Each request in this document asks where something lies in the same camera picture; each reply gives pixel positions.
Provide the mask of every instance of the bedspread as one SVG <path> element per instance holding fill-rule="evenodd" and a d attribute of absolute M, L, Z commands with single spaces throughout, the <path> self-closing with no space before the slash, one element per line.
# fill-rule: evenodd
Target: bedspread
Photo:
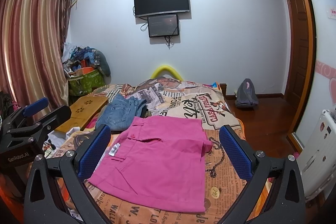
<path fill-rule="evenodd" d="M 86 181 L 85 185 L 103 212 L 113 224 L 217 223 L 246 184 L 245 180 L 241 180 L 238 177 L 219 142 L 218 131 L 225 124 L 229 124 L 240 138 L 245 139 L 239 121 L 230 112 L 219 88 L 160 77 L 143 82 L 135 88 L 128 84 L 103 86 L 88 96 L 106 96 L 111 102 L 118 93 L 121 93 L 126 98 L 134 96 L 139 99 L 146 99 L 147 107 L 152 115 L 202 120 L 203 130 L 208 139 L 213 142 L 213 149 L 205 157 L 204 206 L 206 212 L 204 214 L 173 213 L 132 204 L 103 193 Z M 75 132 L 57 151 L 55 156 L 61 156 L 69 149 L 76 149 L 85 138 L 89 138 L 90 132 L 95 127 L 96 120 L 97 116 L 92 119 L 84 132 Z M 105 153 L 110 151 L 116 137 L 117 135 L 112 135 L 111 142 Z M 156 172 L 155 166 L 153 166 L 152 172 Z M 74 209 L 75 207 L 67 196 L 65 187 L 61 181 L 59 183 L 62 187 L 63 196 L 67 199 L 67 205 Z M 265 195 L 267 196 L 265 191 L 266 189 L 264 189 L 262 197 L 251 213 L 250 218 L 260 211 Z"/>

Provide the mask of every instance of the green basket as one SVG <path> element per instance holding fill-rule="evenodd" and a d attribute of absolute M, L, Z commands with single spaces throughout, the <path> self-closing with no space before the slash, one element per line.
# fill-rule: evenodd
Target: green basket
<path fill-rule="evenodd" d="M 69 94 L 74 96 L 87 95 L 105 85 L 103 75 L 97 69 L 85 75 L 68 79 L 68 83 Z"/>

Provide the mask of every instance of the blue gripper pad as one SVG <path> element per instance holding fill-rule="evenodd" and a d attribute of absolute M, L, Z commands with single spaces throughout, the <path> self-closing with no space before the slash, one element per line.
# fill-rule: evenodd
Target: blue gripper pad
<path fill-rule="evenodd" d="M 82 182 L 92 176 L 110 140 L 111 129 L 104 126 L 78 162 L 78 177 Z"/>
<path fill-rule="evenodd" d="M 250 181 L 252 178 L 251 161 L 225 126 L 222 126 L 219 130 L 219 141 L 239 178 Z"/>
<path fill-rule="evenodd" d="M 23 111 L 23 117 L 31 117 L 35 115 L 37 112 L 43 110 L 46 108 L 49 104 L 49 101 L 47 98 L 43 97 L 40 100 L 37 100 L 36 102 L 30 104 L 29 106 L 26 106 Z"/>

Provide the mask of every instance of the backpack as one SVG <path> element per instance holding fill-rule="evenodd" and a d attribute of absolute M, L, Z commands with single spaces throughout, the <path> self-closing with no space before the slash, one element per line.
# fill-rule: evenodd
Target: backpack
<path fill-rule="evenodd" d="M 237 108 L 248 108 L 258 105 L 259 101 L 255 94 L 251 79 L 246 78 L 237 90 L 235 105 Z"/>
<path fill-rule="evenodd" d="M 14 104 L 9 94 L 0 91 L 0 115 L 2 120 L 14 112 Z"/>

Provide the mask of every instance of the blue jeans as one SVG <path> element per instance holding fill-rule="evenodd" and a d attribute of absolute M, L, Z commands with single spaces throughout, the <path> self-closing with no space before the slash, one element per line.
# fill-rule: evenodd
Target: blue jeans
<path fill-rule="evenodd" d="M 111 131 L 124 131 L 129 128 L 135 116 L 140 117 L 146 103 L 146 99 L 139 100 L 133 96 L 125 99 L 121 94 L 117 94 L 98 119 L 96 128 L 106 124 Z"/>

